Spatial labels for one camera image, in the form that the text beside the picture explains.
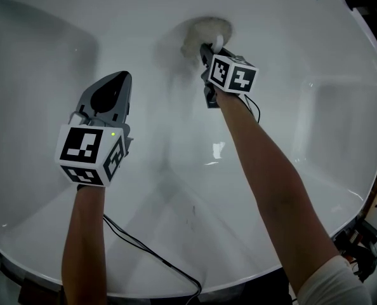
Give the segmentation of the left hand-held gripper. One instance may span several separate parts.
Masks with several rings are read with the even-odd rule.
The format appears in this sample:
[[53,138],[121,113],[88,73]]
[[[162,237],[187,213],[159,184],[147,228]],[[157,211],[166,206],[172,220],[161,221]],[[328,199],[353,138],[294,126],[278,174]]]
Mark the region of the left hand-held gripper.
[[119,71],[83,92],[77,105],[81,114],[71,115],[61,126],[55,151],[55,163],[70,182],[110,186],[132,141],[125,124],[131,91],[131,74]]

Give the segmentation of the white fluffy cleaning cloth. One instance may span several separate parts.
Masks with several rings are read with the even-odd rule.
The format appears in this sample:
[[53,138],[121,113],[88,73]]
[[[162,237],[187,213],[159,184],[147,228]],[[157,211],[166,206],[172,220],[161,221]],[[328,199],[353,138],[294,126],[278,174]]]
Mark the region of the white fluffy cleaning cloth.
[[187,30],[181,47],[182,55],[186,58],[195,58],[203,44],[210,45],[213,53],[219,53],[229,42],[232,32],[232,24],[222,18],[198,19]]

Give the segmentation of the white bathtub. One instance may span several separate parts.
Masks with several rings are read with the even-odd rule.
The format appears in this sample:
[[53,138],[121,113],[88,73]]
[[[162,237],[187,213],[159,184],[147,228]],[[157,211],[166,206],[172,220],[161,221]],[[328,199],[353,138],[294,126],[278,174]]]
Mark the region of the white bathtub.
[[105,212],[205,292],[279,268],[219,110],[180,48],[199,17],[260,73],[261,127],[298,170],[329,234],[377,174],[377,41],[345,0],[0,0],[0,252],[54,283],[76,185],[55,163],[83,91],[133,77],[133,139]]

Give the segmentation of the person's right forearm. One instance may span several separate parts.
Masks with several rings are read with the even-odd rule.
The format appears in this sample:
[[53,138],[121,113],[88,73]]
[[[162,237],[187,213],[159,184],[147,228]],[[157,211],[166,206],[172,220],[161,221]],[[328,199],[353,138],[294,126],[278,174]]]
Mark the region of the person's right forearm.
[[338,255],[303,182],[240,98],[216,91],[242,169],[294,292]]

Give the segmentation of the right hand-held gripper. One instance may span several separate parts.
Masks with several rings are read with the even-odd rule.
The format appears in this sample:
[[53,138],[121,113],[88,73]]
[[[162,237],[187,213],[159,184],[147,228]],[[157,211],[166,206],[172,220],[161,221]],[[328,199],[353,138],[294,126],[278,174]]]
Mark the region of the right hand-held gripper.
[[259,69],[225,48],[215,55],[211,44],[201,44],[201,62],[206,70],[201,75],[204,95],[209,109],[219,108],[215,88],[231,94],[247,94],[255,86]]

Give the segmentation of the person's left forearm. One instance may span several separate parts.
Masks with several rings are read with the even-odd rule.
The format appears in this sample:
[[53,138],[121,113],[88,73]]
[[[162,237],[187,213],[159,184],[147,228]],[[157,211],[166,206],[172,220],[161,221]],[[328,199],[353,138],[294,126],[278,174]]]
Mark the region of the person's left forearm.
[[77,190],[62,257],[62,285],[68,305],[107,305],[104,203],[103,187]]

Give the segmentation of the person's white shirt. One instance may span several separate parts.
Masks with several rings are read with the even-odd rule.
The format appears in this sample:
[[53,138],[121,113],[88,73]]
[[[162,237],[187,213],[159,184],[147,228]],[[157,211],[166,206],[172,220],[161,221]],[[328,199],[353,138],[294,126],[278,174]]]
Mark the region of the person's white shirt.
[[373,305],[368,289],[340,255],[314,272],[296,297],[298,305]]

